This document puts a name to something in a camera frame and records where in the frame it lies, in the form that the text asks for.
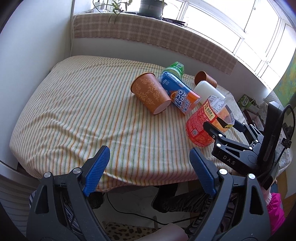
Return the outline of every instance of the pink cloth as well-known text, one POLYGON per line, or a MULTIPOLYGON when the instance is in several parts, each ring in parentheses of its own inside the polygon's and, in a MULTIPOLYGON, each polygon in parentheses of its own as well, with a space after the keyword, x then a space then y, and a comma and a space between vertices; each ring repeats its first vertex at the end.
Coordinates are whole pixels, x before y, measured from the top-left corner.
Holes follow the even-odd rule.
POLYGON ((284 211, 281 209, 281 195, 279 193, 272 193, 272 198, 267 205, 267 211, 270 219, 271 235, 283 224, 285 221, 284 211))

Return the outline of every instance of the price tag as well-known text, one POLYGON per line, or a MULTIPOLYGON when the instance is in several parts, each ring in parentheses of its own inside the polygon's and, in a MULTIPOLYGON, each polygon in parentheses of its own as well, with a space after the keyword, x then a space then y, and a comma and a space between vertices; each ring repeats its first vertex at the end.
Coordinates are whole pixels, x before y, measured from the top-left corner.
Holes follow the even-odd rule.
POLYGON ((226 103, 216 96, 210 96, 209 101, 211 108, 215 111, 216 114, 218 114, 220 110, 226 106, 226 103))
POLYGON ((204 107, 204 112, 205 112, 206 116, 209 118, 209 120, 211 121, 212 119, 214 119, 215 113, 212 111, 208 101, 205 102, 203 107, 204 107))

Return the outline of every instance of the window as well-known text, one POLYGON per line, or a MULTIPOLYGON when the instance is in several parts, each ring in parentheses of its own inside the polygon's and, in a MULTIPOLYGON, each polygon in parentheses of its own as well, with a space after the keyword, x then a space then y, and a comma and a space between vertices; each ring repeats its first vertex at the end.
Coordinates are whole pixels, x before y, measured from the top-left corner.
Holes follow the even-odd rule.
MULTIPOLYGON (((296 48, 296 33, 273 0, 165 2, 163 17, 184 21, 189 30, 232 52, 270 89, 285 73, 296 48)), ((128 11, 139 11, 140 3, 133 0, 128 11)))
POLYGON ((251 11, 254 6, 254 0, 205 0, 205 2, 211 4, 213 7, 220 10, 226 16, 231 18, 242 29, 246 27, 246 24, 251 15, 251 11))
POLYGON ((213 39, 231 52, 234 51, 240 39, 239 36, 218 20, 190 5, 185 12, 183 21, 187 23, 187 27, 213 39))

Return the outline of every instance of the screw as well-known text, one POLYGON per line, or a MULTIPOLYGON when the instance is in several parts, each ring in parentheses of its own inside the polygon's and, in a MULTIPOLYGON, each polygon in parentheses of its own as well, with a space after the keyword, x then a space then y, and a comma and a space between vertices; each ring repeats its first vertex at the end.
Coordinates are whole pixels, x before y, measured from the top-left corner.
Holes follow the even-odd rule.
POLYGON ((78 174, 80 172, 81 172, 81 169, 79 167, 73 169, 74 174, 78 174))
POLYGON ((228 173, 225 169, 220 169, 219 172, 222 175, 226 175, 228 173))
POLYGON ((51 173, 50 173, 50 172, 46 172, 46 173, 44 173, 44 177, 45 177, 45 178, 48 178, 48 177, 50 177, 50 175, 51 175, 51 173))
POLYGON ((248 175, 248 177, 249 177, 250 179, 255 179, 255 175, 252 174, 252 173, 250 173, 250 174, 248 175))

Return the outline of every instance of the leopard print cushion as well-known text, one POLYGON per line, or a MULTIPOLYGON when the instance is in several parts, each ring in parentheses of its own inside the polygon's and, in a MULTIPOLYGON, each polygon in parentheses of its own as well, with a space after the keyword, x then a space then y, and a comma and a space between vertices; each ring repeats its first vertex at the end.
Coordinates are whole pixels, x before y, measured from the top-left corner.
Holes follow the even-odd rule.
POLYGON ((131 226, 114 222, 103 222, 105 232, 112 241, 133 241, 151 233, 158 229, 131 226))

